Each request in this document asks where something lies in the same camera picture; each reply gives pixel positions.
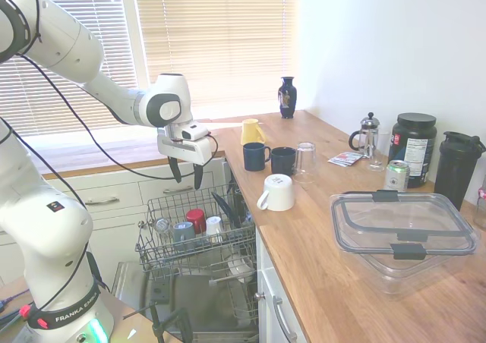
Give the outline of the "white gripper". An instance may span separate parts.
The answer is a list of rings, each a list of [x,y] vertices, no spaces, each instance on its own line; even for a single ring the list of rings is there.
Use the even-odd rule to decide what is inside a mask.
[[[158,128],[157,146],[159,153],[168,157],[173,178],[177,183],[181,183],[178,160],[193,163],[194,189],[199,190],[204,176],[203,165],[212,156],[209,138],[202,137],[199,140],[171,140],[164,128]]]

